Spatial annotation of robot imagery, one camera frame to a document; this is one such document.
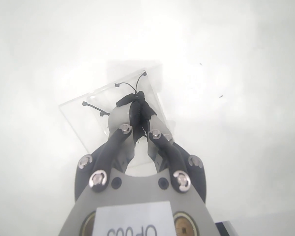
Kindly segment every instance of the sticker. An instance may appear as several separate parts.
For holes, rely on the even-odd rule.
[[[93,236],[175,236],[170,202],[99,207]]]

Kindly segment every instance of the white surface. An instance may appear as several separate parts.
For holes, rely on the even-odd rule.
[[[238,236],[295,236],[295,210],[233,220]]]
[[[128,59],[162,63],[216,221],[295,209],[295,0],[0,0],[0,235],[57,235],[85,154],[58,104]]]
[[[100,207],[96,210],[93,236],[115,235],[108,232],[113,229],[117,233],[119,228],[127,235],[128,227],[134,235],[140,235],[143,228],[143,235],[147,229],[152,235],[173,236],[176,230],[172,216],[169,201]],[[149,225],[154,226],[156,233]]]

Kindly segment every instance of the plastic container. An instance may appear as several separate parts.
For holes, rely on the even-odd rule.
[[[142,76],[137,84],[136,82],[138,78],[144,71],[147,72],[147,75]],[[83,106],[82,102],[86,101],[87,103],[100,108],[105,112],[111,112],[113,108],[116,107],[117,101],[129,93],[134,93],[134,89],[129,85],[120,84],[119,87],[115,87],[115,83],[127,82],[134,88],[137,85],[137,91],[144,92],[147,103],[157,113],[161,121],[168,126],[160,106],[159,99],[157,94],[154,93],[154,89],[152,88],[148,76],[148,69],[142,69],[116,80],[115,82],[109,83],[102,88],[94,90],[93,92],[67,101],[59,106],[60,111],[88,153],[92,153],[107,141],[109,135],[108,116],[104,115],[101,117],[98,110],[89,106]],[[141,138],[135,147],[135,158],[136,161],[131,161],[129,166],[136,166],[151,162],[151,159],[147,155],[147,143],[144,138]]]

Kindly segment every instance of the transparent lid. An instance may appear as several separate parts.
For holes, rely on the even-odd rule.
[[[144,71],[146,71],[147,75],[141,76]],[[160,118],[160,120],[167,125],[167,121],[160,106],[159,99],[157,94],[154,93],[148,75],[148,70],[142,69],[140,71],[134,72],[133,74],[125,76],[122,79],[116,80],[115,82],[110,83],[102,88],[94,90],[93,92],[67,101],[59,106],[60,111],[88,153],[92,153],[107,141],[109,135],[108,115],[100,116],[100,111],[89,106],[84,107],[82,105],[83,101],[86,101],[87,103],[110,113],[114,107],[116,107],[116,102],[125,95],[134,93],[133,88],[136,87],[137,91],[144,92],[145,101],[157,113],[157,116]],[[119,87],[115,86],[116,83],[121,82],[127,82],[132,85],[133,88],[125,83],[120,84]],[[140,148],[146,147],[145,151],[147,151],[147,143],[143,138],[137,143],[136,149],[138,146]],[[150,161],[151,160],[148,159],[141,159],[136,163],[132,163],[132,165],[144,164]]]

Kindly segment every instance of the screw head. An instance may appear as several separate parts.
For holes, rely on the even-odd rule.
[[[188,158],[188,163],[190,166],[198,166],[200,168],[203,168],[203,163],[198,156],[190,155]]]
[[[180,175],[177,177],[177,181],[178,181],[178,183],[179,183],[181,186],[186,186],[186,185],[187,185],[187,178],[186,178],[183,174],[180,174]]]
[[[93,157],[91,154],[87,154],[85,156],[83,156],[82,158],[80,158],[79,163],[78,163],[78,167],[80,169],[83,169],[88,163],[92,163],[93,162]]]
[[[159,187],[163,190],[166,190],[169,186],[168,180],[164,177],[159,179]]]
[[[111,187],[113,189],[118,189],[122,184],[122,180],[120,177],[115,177],[111,182]]]
[[[96,170],[89,178],[89,186],[105,185],[107,182],[107,173],[104,170]]]
[[[191,180],[188,174],[182,170],[174,172],[173,176],[177,179],[179,184],[179,190],[181,192],[187,192],[191,187]]]
[[[161,137],[162,133],[159,130],[154,129],[154,130],[152,130],[152,135],[153,135],[153,139],[159,139]]]
[[[128,134],[131,131],[131,126],[127,123],[120,125],[120,129],[123,131],[124,134]]]
[[[172,144],[174,142],[173,137],[170,134],[164,134],[164,137]]]

